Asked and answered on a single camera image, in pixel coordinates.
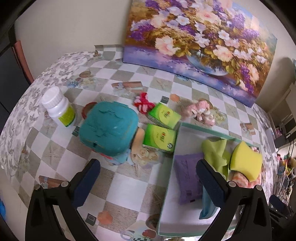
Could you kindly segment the floral canvas painting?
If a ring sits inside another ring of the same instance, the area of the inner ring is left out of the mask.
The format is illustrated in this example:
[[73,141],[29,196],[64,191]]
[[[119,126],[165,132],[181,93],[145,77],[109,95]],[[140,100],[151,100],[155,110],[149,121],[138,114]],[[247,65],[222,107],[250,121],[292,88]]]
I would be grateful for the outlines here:
[[276,43],[233,1],[133,1],[123,60],[196,80],[250,107]]

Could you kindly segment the white teal-rimmed tray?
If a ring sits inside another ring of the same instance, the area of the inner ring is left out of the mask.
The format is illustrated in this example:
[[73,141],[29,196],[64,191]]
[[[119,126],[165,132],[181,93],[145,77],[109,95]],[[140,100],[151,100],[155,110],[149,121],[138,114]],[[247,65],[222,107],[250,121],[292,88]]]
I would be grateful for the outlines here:
[[171,174],[158,222],[158,234],[184,239],[231,240],[270,238],[270,219],[263,188],[242,188],[204,160],[202,145],[218,144],[233,154],[241,140],[208,128],[182,123]]

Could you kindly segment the teal hat doll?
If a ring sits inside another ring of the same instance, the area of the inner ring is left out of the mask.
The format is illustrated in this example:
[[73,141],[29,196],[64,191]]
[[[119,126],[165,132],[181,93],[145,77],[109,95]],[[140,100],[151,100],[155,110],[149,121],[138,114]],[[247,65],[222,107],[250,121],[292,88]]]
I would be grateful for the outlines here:
[[119,102],[92,102],[82,109],[79,140],[109,164],[152,166],[159,152],[143,146],[145,131],[137,126],[137,113]]

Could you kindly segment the lime green cloth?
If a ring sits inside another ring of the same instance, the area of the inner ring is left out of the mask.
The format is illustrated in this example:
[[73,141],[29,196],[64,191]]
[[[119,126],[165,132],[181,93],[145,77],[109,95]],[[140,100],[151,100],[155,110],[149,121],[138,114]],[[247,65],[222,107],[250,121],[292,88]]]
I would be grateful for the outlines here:
[[227,140],[219,139],[217,141],[204,140],[201,147],[204,154],[204,159],[211,167],[220,173],[226,181],[229,175],[229,163],[231,154],[226,150]]

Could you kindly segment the yellow sponge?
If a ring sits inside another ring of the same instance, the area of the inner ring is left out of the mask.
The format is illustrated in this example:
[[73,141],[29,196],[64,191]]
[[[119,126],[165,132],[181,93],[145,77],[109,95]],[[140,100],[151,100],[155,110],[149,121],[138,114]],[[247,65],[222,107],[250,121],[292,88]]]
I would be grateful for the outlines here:
[[254,151],[246,142],[240,142],[234,149],[229,168],[243,174],[249,182],[255,181],[262,166],[262,154]]

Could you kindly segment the coral zigzag cloth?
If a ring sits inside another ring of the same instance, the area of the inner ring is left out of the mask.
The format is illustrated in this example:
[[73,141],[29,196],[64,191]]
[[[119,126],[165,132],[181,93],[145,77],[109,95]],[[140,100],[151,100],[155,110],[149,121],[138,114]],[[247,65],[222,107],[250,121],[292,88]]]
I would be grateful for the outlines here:
[[[251,147],[251,148],[256,152],[259,152],[258,149],[256,149],[255,147]],[[261,184],[261,172],[260,172],[258,178],[253,182],[249,182],[243,174],[241,174],[237,171],[232,171],[232,172],[233,172],[233,175],[232,175],[231,181],[234,181],[239,187],[253,188],[256,185]]]

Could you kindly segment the checkered patterned tablecloth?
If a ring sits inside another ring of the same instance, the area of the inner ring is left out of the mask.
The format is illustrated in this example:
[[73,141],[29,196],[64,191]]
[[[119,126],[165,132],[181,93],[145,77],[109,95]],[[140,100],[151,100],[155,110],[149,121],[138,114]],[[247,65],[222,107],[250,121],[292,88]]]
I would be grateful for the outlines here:
[[239,144],[259,147],[255,179],[269,198],[278,162],[265,112],[177,74],[123,62],[126,49],[100,46],[68,53],[47,68],[15,104],[1,132],[1,166],[28,208],[58,210],[59,231],[81,240],[199,238],[203,200],[179,203],[178,156],[222,149],[215,165],[232,177]]

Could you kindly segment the light blue cloth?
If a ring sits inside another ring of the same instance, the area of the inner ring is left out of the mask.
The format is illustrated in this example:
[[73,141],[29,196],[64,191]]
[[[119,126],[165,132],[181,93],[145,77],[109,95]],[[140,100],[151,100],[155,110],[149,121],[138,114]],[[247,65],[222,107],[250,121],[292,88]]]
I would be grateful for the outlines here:
[[203,208],[200,212],[199,219],[211,218],[218,210],[218,207],[214,205],[205,187],[203,187],[202,204]]

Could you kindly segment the white shelf unit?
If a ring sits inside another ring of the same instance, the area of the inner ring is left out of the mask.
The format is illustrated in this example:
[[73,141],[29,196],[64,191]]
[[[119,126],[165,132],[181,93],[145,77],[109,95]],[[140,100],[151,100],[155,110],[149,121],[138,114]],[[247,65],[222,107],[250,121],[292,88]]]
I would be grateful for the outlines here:
[[[279,115],[278,124],[274,124],[273,112]],[[274,145],[281,149],[295,141],[295,84],[291,83],[288,90],[267,113],[274,134]]]

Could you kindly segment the purple cloth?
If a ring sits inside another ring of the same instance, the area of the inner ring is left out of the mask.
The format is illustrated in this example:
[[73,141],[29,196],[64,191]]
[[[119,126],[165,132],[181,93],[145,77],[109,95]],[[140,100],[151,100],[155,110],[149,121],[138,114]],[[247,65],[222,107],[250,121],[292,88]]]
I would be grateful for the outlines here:
[[174,157],[174,170],[180,189],[180,205],[202,198],[203,186],[197,175],[196,165],[203,158],[203,153],[175,155]]

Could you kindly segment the pink floral cloth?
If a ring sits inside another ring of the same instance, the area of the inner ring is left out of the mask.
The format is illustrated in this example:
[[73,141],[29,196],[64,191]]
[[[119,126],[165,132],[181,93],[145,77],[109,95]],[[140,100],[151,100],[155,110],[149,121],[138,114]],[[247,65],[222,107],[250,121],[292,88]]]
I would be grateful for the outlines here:
[[182,120],[191,118],[203,123],[204,125],[214,126],[215,118],[210,109],[211,106],[206,100],[192,102],[182,110]]

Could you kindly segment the white pill bottle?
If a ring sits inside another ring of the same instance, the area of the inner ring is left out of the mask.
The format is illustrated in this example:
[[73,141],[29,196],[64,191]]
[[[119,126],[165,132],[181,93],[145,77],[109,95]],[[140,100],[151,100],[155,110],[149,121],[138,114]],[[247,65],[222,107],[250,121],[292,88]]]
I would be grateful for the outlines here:
[[41,104],[57,125],[69,127],[76,120],[76,111],[57,86],[49,88],[41,98]]

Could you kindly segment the green tissue pack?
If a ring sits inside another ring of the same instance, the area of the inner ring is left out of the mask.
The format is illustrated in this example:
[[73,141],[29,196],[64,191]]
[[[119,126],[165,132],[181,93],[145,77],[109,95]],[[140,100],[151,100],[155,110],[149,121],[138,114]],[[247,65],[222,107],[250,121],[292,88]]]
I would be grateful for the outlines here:
[[145,130],[143,146],[154,148],[165,153],[173,153],[175,150],[177,132],[148,124]]
[[148,119],[159,126],[174,130],[178,122],[181,120],[181,115],[174,110],[168,108],[162,103],[158,103],[147,115]]

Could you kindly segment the dark cabinet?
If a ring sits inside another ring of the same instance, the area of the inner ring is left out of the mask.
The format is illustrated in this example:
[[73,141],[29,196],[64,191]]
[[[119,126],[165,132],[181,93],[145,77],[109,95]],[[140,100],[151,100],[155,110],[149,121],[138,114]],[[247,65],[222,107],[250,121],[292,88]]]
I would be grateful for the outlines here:
[[33,81],[20,42],[13,45],[8,37],[3,38],[0,61],[1,128]]

